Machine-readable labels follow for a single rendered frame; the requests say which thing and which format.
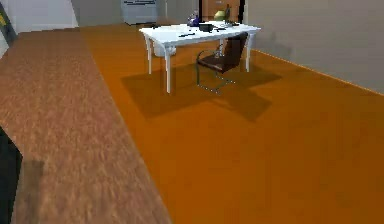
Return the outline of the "dark brown cantilever chair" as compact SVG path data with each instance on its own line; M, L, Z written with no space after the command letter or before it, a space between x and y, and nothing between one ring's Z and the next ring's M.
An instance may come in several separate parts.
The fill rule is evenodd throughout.
M240 64L247 38L248 34L246 32L229 37L225 45L224 54L220 53L221 45L219 45L216 50L210 50L210 55L205 57L203 57L202 54L206 53L206 50L199 52L195 60L196 85L204 90L219 94L221 87L227 84L235 84L235 81L223 77L223 74ZM222 83L213 88L202 85L199 67L205 67L212 70L215 77L220 79Z

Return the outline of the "white table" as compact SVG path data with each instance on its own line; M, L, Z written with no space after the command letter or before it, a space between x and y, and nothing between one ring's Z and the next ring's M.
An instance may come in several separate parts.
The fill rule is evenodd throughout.
M158 28L140 28L139 31L143 34L146 43L148 56L148 73L152 73L152 46L151 43L156 43L160 49L164 51L165 68L166 68L166 92L171 92L171 53L175 47L197 44L207 41L219 40L220 43L226 38L239 35L242 32L248 33L246 45L246 71L250 71L250 51L255 34L260 31L259 27L239 24L230 27L224 21L208 21L208 24L213 24L216 28L223 28L223 31L202 32L198 27L190 27L187 24L176 24L169 26L160 26ZM181 34L195 33L195 35L187 37L178 37Z

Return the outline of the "purple glass vase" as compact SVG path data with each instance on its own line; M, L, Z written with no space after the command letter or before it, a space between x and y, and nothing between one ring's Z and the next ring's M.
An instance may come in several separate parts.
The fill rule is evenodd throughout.
M198 27L200 23L199 11L195 10L189 17L187 25L190 27Z

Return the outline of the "brown wooden cupboard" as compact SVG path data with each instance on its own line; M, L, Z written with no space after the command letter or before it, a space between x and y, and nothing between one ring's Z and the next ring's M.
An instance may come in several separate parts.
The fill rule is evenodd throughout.
M230 6L230 19L238 20L240 0L202 0L202 18L205 21L214 19L217 11L224 11L227 6Z

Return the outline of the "grey chest of drawers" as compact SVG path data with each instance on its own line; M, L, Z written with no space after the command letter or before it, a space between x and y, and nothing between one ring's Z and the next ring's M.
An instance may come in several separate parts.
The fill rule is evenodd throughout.
M154 23L157 20L156 0L121 0L121 10L127 24Z

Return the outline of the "black furniture block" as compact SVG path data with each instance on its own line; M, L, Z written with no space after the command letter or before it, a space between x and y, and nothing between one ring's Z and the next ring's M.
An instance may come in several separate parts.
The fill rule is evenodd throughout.
M23 156L0 127L0 224L11 224Z

